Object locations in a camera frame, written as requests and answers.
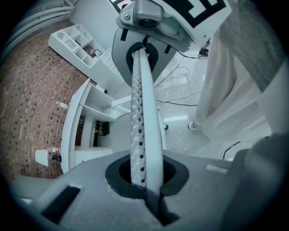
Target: brick wall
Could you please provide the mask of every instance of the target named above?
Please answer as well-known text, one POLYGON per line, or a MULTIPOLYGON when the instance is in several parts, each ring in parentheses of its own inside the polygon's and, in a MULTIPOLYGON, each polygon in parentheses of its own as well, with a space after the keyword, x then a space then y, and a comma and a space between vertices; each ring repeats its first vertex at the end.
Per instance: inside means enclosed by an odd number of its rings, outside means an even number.
POLYGON ((61 147, 68 103, 87 80, 74 66, 48 47, 51 33, 72 25, 49 25, 22 40, 0 67, 0 167, 11 184, 17 174, 57 178, 56 161, 49 167, 35 162, 35 150, 61 147))

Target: white wall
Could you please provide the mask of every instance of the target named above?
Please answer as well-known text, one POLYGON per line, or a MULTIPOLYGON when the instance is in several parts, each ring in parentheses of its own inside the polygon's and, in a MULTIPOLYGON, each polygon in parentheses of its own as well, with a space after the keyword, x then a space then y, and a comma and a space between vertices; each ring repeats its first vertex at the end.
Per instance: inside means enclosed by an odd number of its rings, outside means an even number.
POLYGON ((118 28, 118 12, 108 0, 78 0, 70 19, 81 24, 106 50, 112 46, 118 28))

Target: sneaker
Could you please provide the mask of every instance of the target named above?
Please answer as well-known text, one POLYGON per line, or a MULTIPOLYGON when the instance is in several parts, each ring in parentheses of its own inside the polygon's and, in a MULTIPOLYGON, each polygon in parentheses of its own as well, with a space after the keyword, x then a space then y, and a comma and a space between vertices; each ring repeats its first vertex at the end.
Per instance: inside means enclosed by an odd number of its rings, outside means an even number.
POLYGON ((194 121, 189 123, 189 130, 192 131, 202 131, 202 126, 196 125, 194 121))
POLYGON ((199 52, 199 57, 201 56, 208 57, 208 53, 203 48, 201 48, 199 52))

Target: perforated strip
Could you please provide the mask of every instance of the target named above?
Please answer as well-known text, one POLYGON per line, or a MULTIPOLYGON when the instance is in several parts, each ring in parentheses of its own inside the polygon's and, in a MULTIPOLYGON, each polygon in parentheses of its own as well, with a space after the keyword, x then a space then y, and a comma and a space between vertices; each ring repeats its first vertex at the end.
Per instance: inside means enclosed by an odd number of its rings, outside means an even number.
POLYGON ((131 83, 131 182, 146 189, 145 133, 140 75, 140 52, 134 53, 131 83))

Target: screw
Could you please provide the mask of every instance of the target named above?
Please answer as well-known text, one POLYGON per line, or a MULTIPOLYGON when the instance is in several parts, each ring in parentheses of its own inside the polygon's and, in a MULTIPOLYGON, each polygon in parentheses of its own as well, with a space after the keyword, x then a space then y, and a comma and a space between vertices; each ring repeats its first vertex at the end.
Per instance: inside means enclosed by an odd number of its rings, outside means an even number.
POLYGON ((128 14, 125 15, 125 20, 130 20, 130 16, 128 14))

